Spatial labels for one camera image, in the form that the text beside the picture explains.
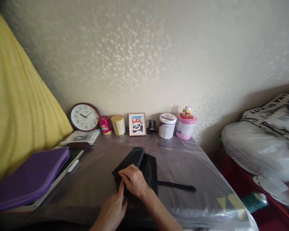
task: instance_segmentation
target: clock face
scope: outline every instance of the clock face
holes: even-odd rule
[[[100,113],[96,107],[87,103],[76,104],[71,110],[71,122],[82,131],[92,131],[99,125]]]

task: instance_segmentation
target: gold can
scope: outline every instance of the gold can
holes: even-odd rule
[[[114,115],[111,117],[112,128],[116,135],[125,134],[125,124],[123,115]]]

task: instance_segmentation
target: red can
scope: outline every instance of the red can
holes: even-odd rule
[[[101,116],[99,118],[99,124],[101,126],[101,130],[104,135],[108,135],[111,133],[111,127],[108,116]]]

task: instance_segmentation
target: black strap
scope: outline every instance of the black strap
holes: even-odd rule
[[[166,182],[166,181],[157,181],[157,184],[162,185],[162,186],[167,186],[167,187],[173,187],[173,188],[177,188],[181,190],[186,190],[186,191],[193,191],[193,192],[197,191],[196,188],[191,185],[176,184],[176,183]]]

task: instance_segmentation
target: hand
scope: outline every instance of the hand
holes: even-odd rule
[[[131,164],[127,168],[118,172],[127,189],[139,199],[143,199],[143,196],[147,193],[150,187],[146,183],[142,172],[134,165]]]
[[[100,214],[90,231],[115,231],[121,223],[127,208],[123,202],[124,181],[121,180],[118,193],[112,195],[101,208]]]
[[[93,111],[92,111],[92,112],[93,112]],[[92,112],[90,112],[89,115],[90,115]],[[88,117],[88,115],[86,116],[86,118],[87,118],[87,117]]]

